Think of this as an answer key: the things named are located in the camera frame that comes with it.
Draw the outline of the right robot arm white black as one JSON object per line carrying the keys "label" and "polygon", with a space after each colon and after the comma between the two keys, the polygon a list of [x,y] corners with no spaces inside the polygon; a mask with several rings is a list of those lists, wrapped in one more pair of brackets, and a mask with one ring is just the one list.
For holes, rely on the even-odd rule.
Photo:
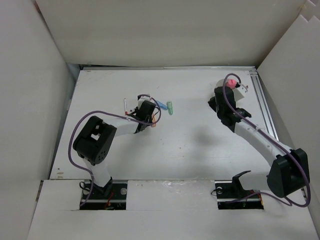
{"label": "right robot arm white black", "polygon": [[308,156],[300,148],[293,149],[258,126],[249,124],[251,114],[236,107],[234,91],[229,87],[216,87],[208,101],[221,123],[232,133],[246,140],[269,164],[267,171],[245,170],[235,176],[231,191],[243,197],[249,190],[267,190],[284,198],[310,182]]}

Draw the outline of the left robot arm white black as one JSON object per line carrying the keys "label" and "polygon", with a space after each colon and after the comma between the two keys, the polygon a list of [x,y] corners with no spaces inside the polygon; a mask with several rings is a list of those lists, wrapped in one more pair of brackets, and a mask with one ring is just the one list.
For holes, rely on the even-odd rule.
{"label": "left robot arm white black", "polygon": [[110,122],[92,115],[72,142],[73,150],[84,160],[93,177],[92,192],[98,197],[107,198],[112,191],[113,179],[105,158],[114,138],[144,131],[152,125],[155,109],[159,109],[155,103],[143,100],[128,116],[117,116]]}

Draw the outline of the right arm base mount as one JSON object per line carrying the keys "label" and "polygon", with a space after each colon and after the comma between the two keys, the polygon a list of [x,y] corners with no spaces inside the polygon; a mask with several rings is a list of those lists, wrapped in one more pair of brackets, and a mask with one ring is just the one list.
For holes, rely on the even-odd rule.
{"label": "right arm base mount", "polygon": [[211,195],[216,197],[219,210],[263,210],[264,204],[257,190],[243,188],[240,177],[249,173],[243,171],[232,177],[231,180],[215,180]]}

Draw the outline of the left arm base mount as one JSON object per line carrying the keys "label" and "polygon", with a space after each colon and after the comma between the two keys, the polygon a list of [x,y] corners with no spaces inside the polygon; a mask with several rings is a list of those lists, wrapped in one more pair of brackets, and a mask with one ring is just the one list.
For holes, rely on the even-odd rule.
{"label": "left arm base mount", "polygon": [[80,210],[126,210],[128,182],[111,180],[105,188],[93,186],[89,194],[91,181],[81,181],[79,187],[82,190]]}

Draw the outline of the orange highlighter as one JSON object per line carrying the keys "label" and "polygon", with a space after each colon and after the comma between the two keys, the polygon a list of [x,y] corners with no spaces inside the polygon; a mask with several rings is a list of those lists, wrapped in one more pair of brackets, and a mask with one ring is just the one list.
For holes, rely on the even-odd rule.
{"label": "orange highlighter", "polygon": [[157,120],[156,120],[156,117],[155,117],[155,115],[153,115],[153,116],[152,116],[152,125],[151,125],[152,128],[154,128],[154,127],[157,126],[156,121],[157,121]]}

